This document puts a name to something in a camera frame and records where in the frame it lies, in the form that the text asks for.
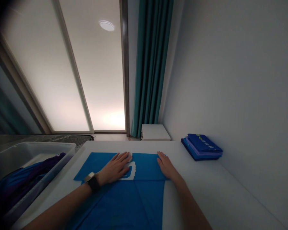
smartwatch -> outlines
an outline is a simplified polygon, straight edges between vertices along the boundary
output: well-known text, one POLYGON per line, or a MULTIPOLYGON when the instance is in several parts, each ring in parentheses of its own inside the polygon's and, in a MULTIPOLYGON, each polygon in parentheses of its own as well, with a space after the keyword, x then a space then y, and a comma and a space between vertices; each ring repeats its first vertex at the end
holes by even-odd
POLYGON ((95 177, 95 173, 91 172, 88 174, 84 181, 90 186, 93 193, 97 192, 100 189, 100 185, 97 181, 97 178, 95 177))

person's right hand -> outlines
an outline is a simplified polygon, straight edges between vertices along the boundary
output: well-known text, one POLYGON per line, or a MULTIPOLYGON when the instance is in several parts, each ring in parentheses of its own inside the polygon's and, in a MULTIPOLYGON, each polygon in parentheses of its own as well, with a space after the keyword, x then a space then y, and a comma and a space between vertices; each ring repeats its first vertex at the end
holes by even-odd
POLYGON ((170 180, 179 179, 181 176, 172 165, 169 157, 164 155, 163 152, 157 152, 157 154, 159 156, 159 158, 157 158, 157 162, 164 176, 170 180))
POLYGON ((129 167, 124 165, 131 159, 129 152, 117 153, 98 173, 96 178, 100 186, 112 183, 125 175, 129 167))

white nightstand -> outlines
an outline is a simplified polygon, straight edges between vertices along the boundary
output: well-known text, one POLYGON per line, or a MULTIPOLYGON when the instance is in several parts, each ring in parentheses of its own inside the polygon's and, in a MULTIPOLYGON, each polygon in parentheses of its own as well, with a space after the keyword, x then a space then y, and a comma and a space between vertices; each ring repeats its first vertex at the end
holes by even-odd
POLYGON ((142 125, 141 141, 170 141, 163 125, 142 125))

table surface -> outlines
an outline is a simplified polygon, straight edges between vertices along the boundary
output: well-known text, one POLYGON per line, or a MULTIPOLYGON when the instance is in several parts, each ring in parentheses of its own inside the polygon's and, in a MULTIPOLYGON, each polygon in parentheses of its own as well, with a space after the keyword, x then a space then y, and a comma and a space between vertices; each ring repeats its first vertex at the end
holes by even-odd
MULTIPOLYGON (((196 162, 181 142, 87 141, 61 172, 25 211, 12 229, 21 229, 35 217, 76 189, 73 178, 91 152, 151 153, 163 151, 185 179, 193 197, 214 230, 285 229, 218 161, 196 162)), ((182 229, 177 191, 164 185, 162 229, 182 229)))

sliding door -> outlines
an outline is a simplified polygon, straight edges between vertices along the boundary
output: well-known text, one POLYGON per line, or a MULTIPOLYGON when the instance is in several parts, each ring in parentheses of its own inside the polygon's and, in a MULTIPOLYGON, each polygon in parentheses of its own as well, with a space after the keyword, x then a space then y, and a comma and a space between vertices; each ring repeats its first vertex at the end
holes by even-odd
POLYGON ((94 130, 125 130, 119 0, 60 4, 94 130))
POLYGON ((125 131, 119 1, 16 1, 1 31, 54 133, 125 131))

